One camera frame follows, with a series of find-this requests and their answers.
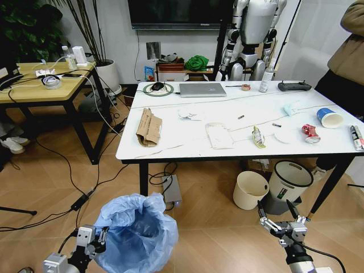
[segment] plastic bag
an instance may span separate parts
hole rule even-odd
[[[94,225],[110,229],[97,264],[109,273],[162,270],[178,241],[177,223],[165,209],[160,193],[121,196],[104,205]]]

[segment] red can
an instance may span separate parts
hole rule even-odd
[[[302,132],[308,135],[308,137],[306,137],[306,141],[308,143],[316,143],[321,140],[315,129],[316,127],[310,124],[305,124],[304,126],[302,126]]]

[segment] black controller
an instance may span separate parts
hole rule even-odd
[[[282,81],[282,82],[278,83],[278,88],[281,91],[290,91],[290,90],[309,91],[312,88],[312,86],[310,86],[309,84],[306,84],[304,81],[294,82],[291,84],[286,84]]]

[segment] brown jacket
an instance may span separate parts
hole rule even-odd
[[[364,85],[364,0],[351,4],[341,26],[352,34],[329,60],[328,67],[335,74]]]

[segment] sticker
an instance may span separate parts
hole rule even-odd
[[[0,69],[0,78],[4,78],[7,75],[9,75],[9,73],[7,72],[6,67],[3,67],[2,69]]]
[[[282,199],[282,197],[285,195],[285,193],[287,192],[287,189],[282,188],[277,196],[277,198]]]

